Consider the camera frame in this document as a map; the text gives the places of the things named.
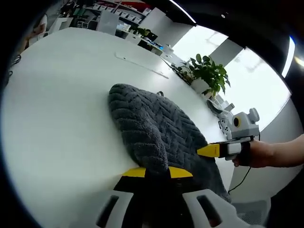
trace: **white table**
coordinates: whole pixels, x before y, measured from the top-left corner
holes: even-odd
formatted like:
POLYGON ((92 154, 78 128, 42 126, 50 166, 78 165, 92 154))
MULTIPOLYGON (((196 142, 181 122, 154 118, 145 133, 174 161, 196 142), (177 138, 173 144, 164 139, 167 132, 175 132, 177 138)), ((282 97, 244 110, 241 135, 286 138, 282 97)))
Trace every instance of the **white table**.
MULTIPOLYGON (((102 32, 68 28, 22 53, 4 91, 2 140, 12 184, 45 228, 65 228, 94 194, 112 189, 137 165, 108 110, 111 86, 127 83, 163 91, 194 121, 208 142, 224 140, 217 118, 155 54, 102 32), (136 53, 165 77, 118 59, 136 53)), ((233 164, 216 161, 226 189, 233 164)))

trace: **white wall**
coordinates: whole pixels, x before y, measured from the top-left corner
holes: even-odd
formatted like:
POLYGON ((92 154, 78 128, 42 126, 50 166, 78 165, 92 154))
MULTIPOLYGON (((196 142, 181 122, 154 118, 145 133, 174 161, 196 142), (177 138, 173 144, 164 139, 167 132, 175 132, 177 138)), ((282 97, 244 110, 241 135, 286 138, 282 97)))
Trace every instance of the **white wall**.
POLYGON ((165 16, 166 14, 160 9, 154 8, 148 14, 148 16, 141 22, 139 27, 144 29, 150 29, 153 32, 154 28, 156 28, 159 24, 162 23, 162 20, 165 16))
MULTIPOLYGON (((261 140, 268 143, 282 143, 303 134, 299 115, 291 100, 278 116, 261 132, 261 140)), ((272 197, 285 187, 300 171, 300 167, 251 169, 245 181, 230 194, 233 201, 255 201, 272 197)), ((248 167, 235 168, 230 188, 244 178, 248 167)))
POLYGON ((226 39, 217 49, 210 54, 210 57, 217 63, 225 67, 233 60, 243 48, 230 39, 226 39))
POLYGON ((167 23, 167 19, 163 19, 163 21, 165 21, 164 24, 167 26, 163 26, 162 31, 159 32, 159 34, 155 33, 158 35, 156 42, 159 42, 162 45, 170 44, 171 47, 176 45, 176 43, 193 27, 192 25, 176 23, 171 20, 171 23, 169 24, 167 23))

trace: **black cable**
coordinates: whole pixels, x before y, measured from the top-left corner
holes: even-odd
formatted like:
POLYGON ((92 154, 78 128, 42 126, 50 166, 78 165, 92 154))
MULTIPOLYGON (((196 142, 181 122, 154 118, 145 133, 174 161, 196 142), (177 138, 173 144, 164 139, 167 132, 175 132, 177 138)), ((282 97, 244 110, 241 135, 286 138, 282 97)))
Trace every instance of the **black cable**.
POLYGON ((157 95, 160 95, 160 96, 163 96, 163 92, 162 91, 159 91, 156 93, 157 95))
MULTIPOLYGON (((261 132, 258 133, 258 140, 261 141, 261 132)), ((243 180, 237 186, 235 186, 234 188, 230 189, 228 191, 228 194, 230 194, 231 191, 233 191, 234 189, 236 189, 238 186, 240 186, 244 182, 244 180, 246 179, 246 177, 247 177, 249 171, 251 170, 251 168, 252 167, 249 167, 249 169, 247 170, 247 173, 245 174, 243 180)))
POLYGON ((249 173, 250 170, 251 170, 251 167, 249 167, 249 169, 248 169, 247 173, 245 174, 243 180, 242 180, 237 186, 235 186, 234 188, 230 189, 230 190, 228 191, 228 194, 230 194, 231 191, 233 191, 234 189, 236 189, 238 186, 240 186, 240 185, 244 182, 244 180, 245 180, 245 178, 246 178, 246 176, 248 175, 248 173, 249 173))

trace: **textured towel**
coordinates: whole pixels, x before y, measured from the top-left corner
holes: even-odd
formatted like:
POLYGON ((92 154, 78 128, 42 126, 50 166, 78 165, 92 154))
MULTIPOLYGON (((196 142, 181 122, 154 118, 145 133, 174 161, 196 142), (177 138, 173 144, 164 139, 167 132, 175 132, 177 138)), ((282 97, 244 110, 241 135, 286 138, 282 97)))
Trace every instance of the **textured towel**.
POLYGON ((215 159, 197 155, 197 149, 208 144, 205 137, 175 103, 116 84, 109 92, 109 107, 128 152, 140 166, 153 172, 165 172, 168 166, 185 169, 202 189, 231 201, 215 159))

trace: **ceiling light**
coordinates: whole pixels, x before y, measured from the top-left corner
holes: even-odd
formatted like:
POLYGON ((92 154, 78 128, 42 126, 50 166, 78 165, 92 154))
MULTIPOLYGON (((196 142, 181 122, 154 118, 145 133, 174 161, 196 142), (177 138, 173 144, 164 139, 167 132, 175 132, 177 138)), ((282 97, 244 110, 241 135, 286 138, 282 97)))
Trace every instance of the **ceiling light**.
POLYGON ((226 18, 226 17, 228 16, 228 12, 222 13, 220 16, 221 16, 222 18, 226 18))
POLYGON ((188 18, 190 18, 190 20, 193 21, 193 23, 196 24, 196 21, 189 15, 189 13, 187 13, 179 4, 177 4, 175 1, 173 0, 169 0, 170 2, 172 2, 177 8, 179 8, 184 14, 186 14, 188 16, 188 18))
POLYGON ((293 61, 293 58, 294 58, 294 54, 295 54, 295 43, 294 43, 293 39, 291 37, 289 37, 289 49, 288 49, 287 59, 285 62, 284 69, 282 71, 283 77, 286 77, 286 75, 289 71, 291 62, 293 61))
POLYGON ((298 58, 298 57, 294 57, 295 61, 297 62, 297 64, 301 65, 302 67, 304 67, 304 60, 298 58))

